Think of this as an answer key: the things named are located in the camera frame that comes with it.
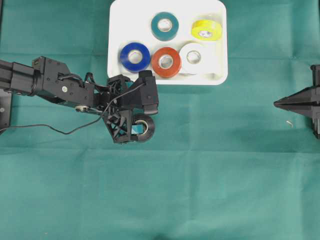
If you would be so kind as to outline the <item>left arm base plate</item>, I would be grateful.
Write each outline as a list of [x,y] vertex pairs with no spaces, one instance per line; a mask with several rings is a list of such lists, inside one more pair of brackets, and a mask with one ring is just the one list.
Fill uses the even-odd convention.
[[11,93],[0,90],[0,134],[4,133],[4,129],[11,124],[12,99]]

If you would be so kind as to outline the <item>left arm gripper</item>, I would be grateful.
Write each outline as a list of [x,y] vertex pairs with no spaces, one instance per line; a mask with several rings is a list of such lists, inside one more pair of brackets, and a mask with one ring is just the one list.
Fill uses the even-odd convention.
[[117,75],[98,89],[100,93],[95,94],[94,103],[113,142],[137,142],[137,135],[145,134],[148,128],[141,123],[134,123],[134,115],[151,117],[159,112],[158,89],[152,71],[140,71],[136,81],[122,74]]

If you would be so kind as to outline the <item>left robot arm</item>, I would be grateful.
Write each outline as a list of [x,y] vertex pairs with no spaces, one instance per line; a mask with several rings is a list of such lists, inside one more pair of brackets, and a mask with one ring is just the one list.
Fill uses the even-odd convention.
[[71,73],[65,63],[40,56],[31,66],[0,63],[0,130],[11,129],[12,96],[40,97],[50,103],[97,115],[116,144],[146,142],[156,130],[152,116],[158,113],[156,79],[150,70],[132,81],[124,75],[95,82],[92,73],[84,78]]

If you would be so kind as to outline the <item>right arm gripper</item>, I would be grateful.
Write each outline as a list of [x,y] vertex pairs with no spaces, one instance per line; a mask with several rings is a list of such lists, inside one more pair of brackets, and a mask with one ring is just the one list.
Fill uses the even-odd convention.
[[[305,117],[312,117],[312,130],[314,136],[320,138],[320,65],[313,64],[312,87],[307,87],[290,96],[281,98],[274,102],[276,108],[294,112]],[[312,105],[300,105],[314,102]]]

